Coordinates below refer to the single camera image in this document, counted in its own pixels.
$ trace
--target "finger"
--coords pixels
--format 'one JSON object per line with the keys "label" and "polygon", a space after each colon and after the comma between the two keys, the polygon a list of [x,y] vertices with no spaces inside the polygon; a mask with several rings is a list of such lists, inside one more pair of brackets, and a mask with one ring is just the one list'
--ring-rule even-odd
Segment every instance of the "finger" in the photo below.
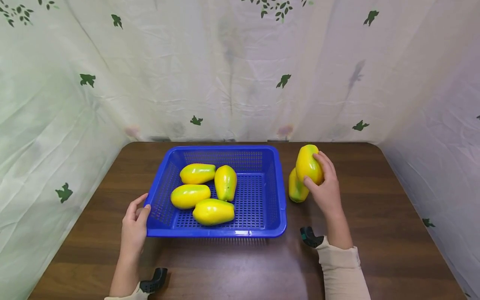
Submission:
{"label": "finger", "polygon": [[308,177],[308,176],[305,176],[305,177],[303,178],[303,184],[304,184],[304,185],[307,187],[307,189],[308,189],[309,191],[311,191],[311,192],[312,192],[315,188],[318,187],[318,185],[316,185],[315,182],[313,182],[313,180],[312,180],[310,177]]}
{"label": "finger", "polygon": [[137,222],[140,223],[140,224],[146,225],[148,215],[150,214],[151,209],[152,209],[152,207],[150,206],[150,204],[145,205],[145,207],[142,208],[142,210],[140,211],[140,214],[138,215]]}
{"label": "finger", "polygon": [[125,214],[125,217],[131,220],[135,220],[135,212],[137,210],[137,206],[142,203],[146,198],[148,194],[143,194],[142,196],[138,197],[137,199],[133,200],[130,202],[127,208],[127,213]]}
{"label": "finger", "polygon": [[327,154],[323,153],[322,151],[318,151],[318,154],[323,156],[325,158],[325,160],[328,162],[328,164],[330,165],[330,167],[332,168],[332,171],[333,173],[335,174],[336,176],[336,170],[335,170],[335,166],[333,165],[333,162],[328,158]]}
{"label": "finger", "polygon": [[325,180],[329,179],[331,176],[334,176],[334,173],[332,171],[332,166],[325,160],[323,156],[314,153],[313,158],[315,158],[322,165],[322,170],[324,171]]}
{"label": "finger", "polygon": [[140,215],[141,211],[142,211],[142,208],[137,208],[137,211],[135,212],[135,220],[138,219],[138,216]]}

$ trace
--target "papaya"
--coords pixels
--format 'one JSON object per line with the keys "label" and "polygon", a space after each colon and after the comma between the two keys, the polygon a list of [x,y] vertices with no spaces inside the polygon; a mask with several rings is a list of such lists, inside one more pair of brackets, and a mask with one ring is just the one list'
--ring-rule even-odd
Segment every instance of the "papaya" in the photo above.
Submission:
{"label": "papaya", "polygon": [[219,200],[233,201],[237,187],[237,174],[230,166],[221,166],[216,170],[215,190]]}
{"label": "papaya", "polygon": [[229,222],[235,218],[235,207],[232,203],[218,200],[201,200],[193,210],[193,218],[205,226]]}
{"label": "papaya", "polygon": [[215,165],[189,164],[180,171],[181,182],[184,184],[202,184],[215,176]]}
{"label": "papaya", "polygon": [[305,145],[300,148],[297,156],[297,163],[295,164],[295,171],[297,178],[303,182],[303,178],[308,176],[315,184],[320,184],[324,181],[324,172],[322,166],[313,158],[313,154],[318,153],[318,148],[315,145]]}
{"label": "papaya", "polygon": [[201,200],[210,198],[210,188],[203,184],[184,184],[172,191],[170,200],[179,209],[194,208]]}
{"label": "papaya", "polygon": [[307,199],[309,193],[310,191],[303,182],[298,180],[297,172],[293,168],[288,177],[288,197],[291,201],[300,203]]}

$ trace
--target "right hand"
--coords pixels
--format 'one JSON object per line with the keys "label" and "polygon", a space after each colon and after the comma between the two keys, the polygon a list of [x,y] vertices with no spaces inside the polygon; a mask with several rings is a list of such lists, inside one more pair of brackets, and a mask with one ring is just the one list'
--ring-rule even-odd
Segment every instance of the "right hand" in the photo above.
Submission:
{"label": "right hand", "polygon": [[147,235],[146,223],[151,207],[150,205],[139,209],[137,209],[137,207],[145,201],[147,196],[148,194],[143,194],[133,200],[128,206],[127,213],[122,220],[120,241],[121,256],[129,258],[140,257]]}
{"label": "right hand", "polygon": [[313,158],[322,165],[325,181],[316,185],[310,177],[305,176],[303,184],[312,192],[313,199],[324,215],[343,213],[340,186],[332,161],[322,151],[313,154]]}

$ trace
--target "white curtain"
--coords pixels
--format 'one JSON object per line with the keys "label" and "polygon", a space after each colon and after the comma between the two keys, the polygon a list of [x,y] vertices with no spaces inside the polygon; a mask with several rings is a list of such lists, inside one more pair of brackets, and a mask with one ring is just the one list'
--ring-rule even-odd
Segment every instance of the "white curtain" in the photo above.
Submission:
{"label": "white curtain", "polygon": [[134,140],[377,144],[467,297],[480,296],[478,0],[1,0],[0,9],[9,299],[28,296]]}

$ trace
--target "basket mesh bottom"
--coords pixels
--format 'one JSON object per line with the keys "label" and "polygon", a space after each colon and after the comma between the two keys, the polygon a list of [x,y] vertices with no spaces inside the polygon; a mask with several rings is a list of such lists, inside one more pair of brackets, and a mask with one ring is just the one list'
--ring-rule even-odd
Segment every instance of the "basket mesh bottom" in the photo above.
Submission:
{"label": "basket mesh bottom", "polygon": [[[235,205],[235,218],[217,226],[200,225],[192,216],[193,209],[179,210],[175,228],[217,228],[217,229],[263,229],[264,191],[263,174],[237,174],[237,190],[233,205]],[[216,198],[215,186],[207,183],[212,191],[212,198]]]}

